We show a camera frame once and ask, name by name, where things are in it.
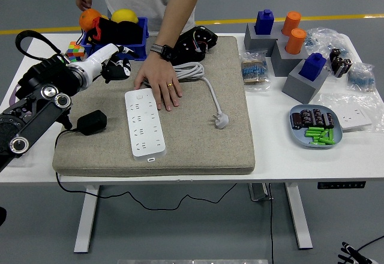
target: smartwatch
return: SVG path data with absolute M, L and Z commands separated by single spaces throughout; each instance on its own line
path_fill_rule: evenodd
M 159 53 L 160 57 L 166 61 L 171 61 L 176 57 L 174 49 L 168 45 L 161 46 L 158 44 L 152 44 L 150 50 Z

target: gray cushion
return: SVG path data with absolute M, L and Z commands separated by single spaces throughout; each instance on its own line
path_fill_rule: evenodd
M 153 42 L 147 41 L 147 48 Z M 53 168 L 68 176 L 160 176 L 247 174 L 255 166 L 253 140 L 241 77 L 235 37 L 219 37 L 202 64 L 221 109 L 229 116 L 222 130 L 214 126 L 216 106 L 202 80 L 181 83 L 181 105 L 159 111 L 167 154 L 154 162 L 133 158 L 124 94 L 142 62 L 131 61 L 128 80 L 105 84 L 98 78 L 90 88 L 76 94 L 70 119 L 100 109 L 107 127 L 98 134 L 67 133 L 59 138 Z

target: electrical plug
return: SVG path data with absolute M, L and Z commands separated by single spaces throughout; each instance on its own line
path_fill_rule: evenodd
M 214 115 L 215 118 L 215 126 L 217 129 L 223 129 L 228 123 L 229 118 L 228 115 L 221 112 L 218 115 Z

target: table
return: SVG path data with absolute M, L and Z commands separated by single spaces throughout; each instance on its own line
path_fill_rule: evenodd
M 45 34 L 61 51 L 65 51 L 70 41 L 79 34 Z M 243 52 L 244 34 L 218 34 L 234 36 L 239 51 Z M 39 57 L 50 57 L 53 51 L 40 40 L 33 39 L 28 53 Z M 23 61 L 0 106 L 0 111 L 8 107 L 8 100 L 17 81 L 38 61 L 24 57 Z M 100 185 L 119 184 L 180 184 L 180 183 L 286 183 L 293 222 L 299 248 L 312 248 L 311 238 L 302 207 L 297 182 L 304 181 L 367 181 L 381 180 L 384 170 L 377 169 L 384 162 L 381 133 L 345 133 L 340 144 L 332 149 L 304 149 L 293 141 L 289 131 L 289 110 L 300 104 L 281 92 L 285 77 L 271 76 L 268 92 L 247 92 L 247 105 L 251 122 L 256 157 L 256 168 L 249 175 L 184 175 L 151 176 L 132 178 L 102 178 L 60 176 L 65 184 L 82 184 L 87 191 L 98 193 Z M 346 77 L 337 82 L 329 77 L 319 93 L 347 93 Z M 61 124 L 53 124 L 37 143 L 20 159 L 13 160 L 0 173 L 0 184 L 55 184 L 56 176 L 52 168 L 54 142 L 61 130 Z M 86 195 L 74 251 L 88 251 L 97 198 Z

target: table leg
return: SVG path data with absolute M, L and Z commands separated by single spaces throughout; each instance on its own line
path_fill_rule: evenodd
M 311 235 L 305 218 L 299 187 L 297 183 L 285 183 L 285 185 L 299 249 L 312 249 Z
M 87 186 L 86 191 L 94 195 L 98 195 L 100 186 Z M 74 246 L 75 253 L 87 253 L 89 242 L 91 241 L 92 225 L 97 204 L 97 197 L 85 194 L 83 211 L 80 218 L 79 229 L 77 231 L 76 243 Z

